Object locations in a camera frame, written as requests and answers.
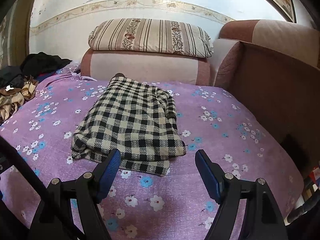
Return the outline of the black beige checkered coat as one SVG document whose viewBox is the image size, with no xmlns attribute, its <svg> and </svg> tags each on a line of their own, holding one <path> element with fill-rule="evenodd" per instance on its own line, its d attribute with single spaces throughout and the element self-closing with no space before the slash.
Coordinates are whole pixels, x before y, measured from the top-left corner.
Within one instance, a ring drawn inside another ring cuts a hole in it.
<svg viewBox="0 0 320 240">
<path fill-rule="evenodd" d="M 124 75 L 112 77 L 78 124 L 71 153 L 74 160 L 101 163 L 111 150 L 119 150 L 120 168 L 165 176 L 170 159 L 187 153 L 173 96 Z"/>
</svg>

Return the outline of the black clothes pile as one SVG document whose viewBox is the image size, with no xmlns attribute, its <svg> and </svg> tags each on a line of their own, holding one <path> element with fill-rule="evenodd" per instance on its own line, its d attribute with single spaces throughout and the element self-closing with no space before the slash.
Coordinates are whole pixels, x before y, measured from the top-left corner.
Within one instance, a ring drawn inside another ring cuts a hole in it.
<svg viewBox="0 0 320 240">
<path fill-rule="evenodd" d="M 70 63 L 70 59 L 62 59 L 57 55 L 48 55 L 43 52 L 29 54 L 20 66 L 1 68 L 1 88 L 8 85 L 13 88 L 22 88 L 25 78 L 33 77 L 35 79 L 42 74 L 56 72 Z"/>
</svg>

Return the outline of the brown wooden side panel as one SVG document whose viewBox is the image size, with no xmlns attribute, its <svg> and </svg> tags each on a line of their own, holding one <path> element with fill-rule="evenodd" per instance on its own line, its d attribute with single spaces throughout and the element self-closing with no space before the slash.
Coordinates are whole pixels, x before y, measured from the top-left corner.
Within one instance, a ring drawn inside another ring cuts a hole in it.
<svg viewBox="0 0 320 240">
<path fill-rule="evenodd" d="M 241 48 L 228 90 L 306 177 L 319 162 L 319 70 L 251 43 Z"/>
</svg>

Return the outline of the purple floral bed sheet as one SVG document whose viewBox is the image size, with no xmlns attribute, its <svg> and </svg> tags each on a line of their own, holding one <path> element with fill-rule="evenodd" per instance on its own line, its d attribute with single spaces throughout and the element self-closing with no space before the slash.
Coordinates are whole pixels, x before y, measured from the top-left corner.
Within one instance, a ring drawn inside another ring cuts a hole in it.
<svg viewBox="0 0 320 240">
<path fill-rule="evenodd" d="M 121 166 L 98 208 L 114 239 L 203 239 L 218 205 L 195 154 L 235 178 L 264 178 L 287 214 L 303 178 L 253 113 L 224 89 L 137 83 L 119 95 L 106 81 L 57 75 L 1 124 L 1 136 L 48 185 L 93 170 L 108 150 Z"/>
</svg>

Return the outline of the ornate wooden wardrobe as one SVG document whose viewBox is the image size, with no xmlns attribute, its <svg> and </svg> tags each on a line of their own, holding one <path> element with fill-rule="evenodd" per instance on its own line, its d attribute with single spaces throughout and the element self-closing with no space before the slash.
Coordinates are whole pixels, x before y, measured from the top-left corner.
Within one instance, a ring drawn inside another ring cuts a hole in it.
<svg viewBox="0 0 320 240">
<path fill-rule="evenodd" d="M 35 0 L 9 0 L 1 12 L 1 68 L 19 66 L 29 55 L 31 11 Z"/>
</svg>

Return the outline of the striped beige pillow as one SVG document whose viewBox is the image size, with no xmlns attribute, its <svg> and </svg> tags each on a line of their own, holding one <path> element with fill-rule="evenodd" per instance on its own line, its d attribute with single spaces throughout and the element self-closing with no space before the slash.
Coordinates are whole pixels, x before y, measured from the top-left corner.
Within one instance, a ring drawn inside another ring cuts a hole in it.
<svg viewBox="0 0 320 240">
<path fill-rule="evenodd" d="M 89 35 L 96 51 L 139 51 L 206 59 L 212 56 L 210 36 L 189 23 L 146 18 L 111 19 Z"/>
</svg>

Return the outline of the brown beige patterned garment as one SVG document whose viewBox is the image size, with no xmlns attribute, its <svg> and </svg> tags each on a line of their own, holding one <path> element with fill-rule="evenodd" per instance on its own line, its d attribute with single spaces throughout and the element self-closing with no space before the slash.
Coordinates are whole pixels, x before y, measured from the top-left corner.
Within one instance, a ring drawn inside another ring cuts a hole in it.
<svg viewBox="0 0 320 240">
<path fill-rule="evenodd" d="M 28 80 L 24 79 L 22 88 L 11 85 L 1 88 L 1 124 L 15 114 L 25 102 L 34 98 L 38 84 L 39 81 L 31 76 Z"/>
</svg>

